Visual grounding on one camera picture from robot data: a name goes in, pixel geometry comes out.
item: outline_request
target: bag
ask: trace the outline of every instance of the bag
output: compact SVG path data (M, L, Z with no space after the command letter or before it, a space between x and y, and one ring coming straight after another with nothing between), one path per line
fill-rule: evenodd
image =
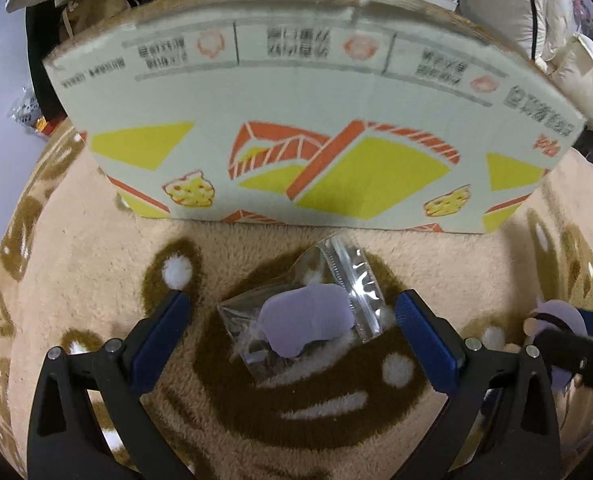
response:
M231 359L240 355L257 383L316 361L326 344L366 343L389 325L363 251L339 235L310 247L287 274L219 304L218 312L233 342Z

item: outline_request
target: cardboard box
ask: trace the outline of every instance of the cardboard box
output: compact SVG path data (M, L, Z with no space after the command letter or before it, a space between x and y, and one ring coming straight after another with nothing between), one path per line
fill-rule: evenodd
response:
M46 69L155 218L489 232L584 123L527 60L420 0L159 0Z

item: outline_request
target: purple foam piece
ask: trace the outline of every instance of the purple foam piece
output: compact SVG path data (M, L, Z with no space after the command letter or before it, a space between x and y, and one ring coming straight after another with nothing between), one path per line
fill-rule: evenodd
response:
M296 357L312 341L340 337L354 326L347 291L334 283L313 283L272 296L263 303L258 322L270 348Z
M546 314L550 314L551 316L558 317L561 321L566 323L567 326L576 334L582 337L588 336L588 331L586 330L585 323L579 311L576 310L572 305L562 301L562 300L550 300L546 302L542 302L541 300L537 300L538 307L532 311L531 316L534 316L538 312L544 312ZM530 338L529 342L533 342L534 338L538 336L541 332L543 332L546 328L559 330L558 327L555 325L548 323L547 321L543 321L538 319L537 320L537 331L534 337ZM568 385L568 383L572 380L573 376L570 372L566 370L561 370L556 366L552 367L552 389L555 392L563 392Z

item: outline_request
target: white spot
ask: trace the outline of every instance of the white spot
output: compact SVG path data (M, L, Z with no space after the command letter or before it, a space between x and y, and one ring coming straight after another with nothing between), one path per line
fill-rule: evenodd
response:
M163 264L163 281L172 290L183 290L192 279L192 263L187 256L176 253Z
M489 326L483 331L481 342L488 350L503 350L505 332L498 326Z
M89 350L83 346L81 343L79 343L78 341L72 341L70 343L70 348L67 349L68 354L70 355L75 355L75 354L85 354L86 352L89 352Z
M103 430L103 436L113 451L116 452L124 447L121 437L118 436L116 430Z
M537 239L539 240L539 244L541 244L541 248L544 251L547 251L549 244L547 243L547 236L545 236L545 232L543 231L541 224L536 225L535 231L537 232Z
M281 413L281 418L284 420L313 420L324 416L343 415L360 410L366 405L366 402L368 402L368 394L356 392L315 404L305 410Z
M399 353L388 354L381 365L383 381L395 388L403 388L414 375L413 361Z
M259 384L259 388L275 388L285 384L296 383L311 375L321 373L348 353L355 342L355 333L350 330L341 337L329 341L307 357L294 362L286 371L279 373Z
M304 285L321 283L323 281L323 272L320 269L307 269L301 280Z
M381 307L381 312L379 313L379 323L381 323L381 328L387 330L392 328L394 325L397 324L397 316L395 316L394 309L390 308L389 306L385 305Z

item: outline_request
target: fluffy rug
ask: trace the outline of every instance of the fluffy rug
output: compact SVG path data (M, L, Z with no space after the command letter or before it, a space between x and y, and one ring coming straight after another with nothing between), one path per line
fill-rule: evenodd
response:
M307 367L255 386L243 362L229 359L216 312L335 231L140 218L64 124L0 245L0 449L25 474L46 351L125 337L167 292L166 262L180 258L190 281L167 277L185 283L192 325L142 402L198 480L388 478L445 401L396 327L363 346L331 342ZM574 150L493 234L345 231L368 253L390 305L415 288L462 335L493 347L523 341L539 296L593 310L593 166ZM100 398L93 403L130 465Z

